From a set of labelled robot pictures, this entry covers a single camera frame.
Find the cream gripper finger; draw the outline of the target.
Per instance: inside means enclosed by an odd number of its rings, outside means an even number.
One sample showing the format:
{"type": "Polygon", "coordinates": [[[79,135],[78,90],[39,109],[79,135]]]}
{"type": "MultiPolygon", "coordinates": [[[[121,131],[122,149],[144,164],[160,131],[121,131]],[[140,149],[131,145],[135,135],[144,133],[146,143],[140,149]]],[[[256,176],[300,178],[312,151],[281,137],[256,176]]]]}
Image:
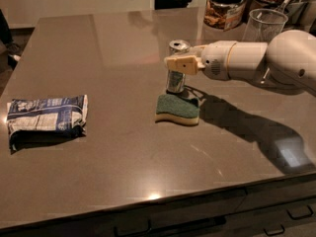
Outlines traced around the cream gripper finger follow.
{"type": "Polygon", "coordinates": [[[172,55],[164,59],[168,70],[186,75],[197,75],[205,66],[201,58],[195,55],[172,55]]]}

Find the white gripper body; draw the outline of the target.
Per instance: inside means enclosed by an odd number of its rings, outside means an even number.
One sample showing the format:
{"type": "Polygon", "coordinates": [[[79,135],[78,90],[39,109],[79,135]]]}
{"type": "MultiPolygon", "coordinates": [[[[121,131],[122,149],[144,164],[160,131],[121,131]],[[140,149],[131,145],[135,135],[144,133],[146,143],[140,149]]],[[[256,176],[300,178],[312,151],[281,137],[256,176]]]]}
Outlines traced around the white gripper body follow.
{"type": "Polygon", "coordinates": [[[227,81],[228,58],[236,40],[219,40],[205,45],[196,45],[191,48],[195,57],[194,74],[202,72],[213,80],[227,81]]]}

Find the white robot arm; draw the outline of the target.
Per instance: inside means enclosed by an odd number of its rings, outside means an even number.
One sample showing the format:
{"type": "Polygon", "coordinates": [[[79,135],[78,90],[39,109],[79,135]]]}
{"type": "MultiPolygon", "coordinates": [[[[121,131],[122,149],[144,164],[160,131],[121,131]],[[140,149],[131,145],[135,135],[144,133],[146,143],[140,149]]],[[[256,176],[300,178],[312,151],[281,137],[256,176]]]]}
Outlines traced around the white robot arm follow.
{"type": "Polygon", "coordinates": [[[219,40],[164,59],[170,71],[212,80],[240,80],[291,95],[316,95],[316,37],[290,30],[270,42],[219,40]]]}

